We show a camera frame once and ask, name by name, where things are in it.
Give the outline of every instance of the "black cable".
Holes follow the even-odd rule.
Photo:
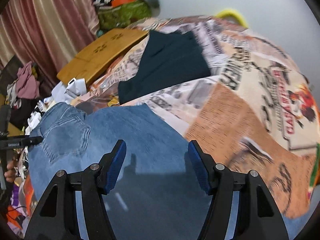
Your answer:
[[[9,214],[7,214],[7,216],[10,217],[13,221],[15,221],[15,219],[12,216],[10,216]]]
[[[11,212],[11,211],[15,211],[16,209],[21,208],[21,207],[27,208],[27,207],[25,207],[25,206],[19,206],[19,207],[16,207],[15,209],[8,210],[8,213]]]

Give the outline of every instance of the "blue denim jeans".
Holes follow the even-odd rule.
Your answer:
[[[199,187],[187,156],[188,142],[147,105],[103,108],[87,115],[58,103],[32,131],[31,136],[37,135],[44,140],[29,149],[29,172],[38,199],[58,170],[82,171],[123,139],[124,164],[115,188],[104,196],[117,239],[197,239],[211,197]],[[226,239],[233,236],[237,196],[234,193]],[[76,205],[81,237],[88,239],[80,192]],[[285,222],[293,230],[306,219]]]

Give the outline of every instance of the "purple cloth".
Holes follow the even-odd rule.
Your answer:
[[[18,98],[35,99],[39,97],[39,81],[32,74],[31,61],[18,70],[16,95]]]
[[[19,206],[19,187],[13,184],[12,196],[11,196],[11,205],[14,207]]]

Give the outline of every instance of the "green bag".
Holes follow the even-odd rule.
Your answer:
[[[151,10],[141,0],[125,3],[112,9],[100,8],[98,10],[100,29],[102,30],[125,28],[131,23],[146,17],[151,17]]]

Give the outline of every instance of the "jeans back pocket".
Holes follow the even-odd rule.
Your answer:
[[[54,163],[66,155],[83,154],[87,148],[89,133],[90,127],[77,116],[59,120],[44,135],[38,128],[38,134],[44,138],[40,145],[49,163]]]

